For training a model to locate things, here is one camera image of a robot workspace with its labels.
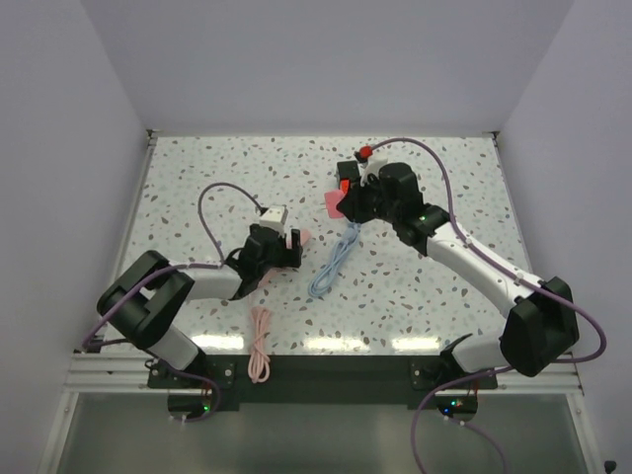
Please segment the pink plug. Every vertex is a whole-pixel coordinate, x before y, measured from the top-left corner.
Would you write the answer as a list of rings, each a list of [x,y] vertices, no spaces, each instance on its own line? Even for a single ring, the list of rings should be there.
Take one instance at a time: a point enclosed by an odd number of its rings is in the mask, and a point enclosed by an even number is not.
[[[342,190],[328,191],[324,194],[325,207],[328,216],[332,219],[340,219],[345,216],[338,210],[338,204],[345,197],[345,193]]]

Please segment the black cube plug adapter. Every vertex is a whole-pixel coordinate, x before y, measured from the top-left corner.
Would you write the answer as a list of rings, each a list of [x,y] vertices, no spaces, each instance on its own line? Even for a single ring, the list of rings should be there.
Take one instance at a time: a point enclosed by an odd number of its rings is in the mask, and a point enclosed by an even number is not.
[[[336,164],[336,177],[339,181],[356,181],[360,178],[358,162],[356,160],[339,161]]]

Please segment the pink power strip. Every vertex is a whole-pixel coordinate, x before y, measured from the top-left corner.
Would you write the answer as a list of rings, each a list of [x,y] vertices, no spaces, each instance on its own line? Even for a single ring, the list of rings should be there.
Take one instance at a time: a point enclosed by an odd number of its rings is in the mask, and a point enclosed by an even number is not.
[[[305,246],[309,242],[310,239],[311,239],[311,233],[307,229],[301,229],[300,230],[300,244],[302,246]],[[282,271],[282,268],[272,268],[271,270],[269,270],[264,275],[262,280],[259,282],[258,288],[263,288],[264,286],[269,284],[270,281],[273,279],[273,277],[275,277],[281,271]]]

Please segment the red cube plug adapter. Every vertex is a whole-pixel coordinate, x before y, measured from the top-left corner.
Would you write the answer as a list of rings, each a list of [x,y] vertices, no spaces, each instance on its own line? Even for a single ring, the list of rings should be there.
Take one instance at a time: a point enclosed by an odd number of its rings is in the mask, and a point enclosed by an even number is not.
[[[344,195],[346,195],[349,192],[350,187],[351,187],[351,181],[349,179],[340,180],[340,190],[342,191]]]

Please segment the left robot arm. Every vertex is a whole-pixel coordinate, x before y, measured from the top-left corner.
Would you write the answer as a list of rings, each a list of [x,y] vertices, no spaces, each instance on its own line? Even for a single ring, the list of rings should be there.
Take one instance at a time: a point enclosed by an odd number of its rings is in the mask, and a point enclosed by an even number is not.
[[[243,299],[255,292],[274,269],[301,266],[304,235],[286,237],[269,227],[250,226],[244,245],[224,264],[175,264],[155,250],[143,253],[102,294],[97,312],[137,349],[164,360],[183,387],[209,375],[205,352],[174,324],[192,299]]]

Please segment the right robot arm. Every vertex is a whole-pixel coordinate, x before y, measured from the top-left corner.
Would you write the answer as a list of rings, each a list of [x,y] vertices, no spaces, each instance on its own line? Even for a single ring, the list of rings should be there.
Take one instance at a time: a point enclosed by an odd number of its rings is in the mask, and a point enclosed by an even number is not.
[[[357,162],[342,161],[336,178],[342,198],[329,211],[353,223],[389,223],[401,242],[464,278],[505,318],[504,328],[492,334],[466,334],[447,345],[440,353],[440,382],[460,388],[475,372],[505,365],[533,377],[578,341],[570,287],[558,277],[544,281],[521,271],[505,276],[498,267],[507,261],[489,250],[477,256],[447,211],[424,200],[409,165],[390,163],[363,179]]]

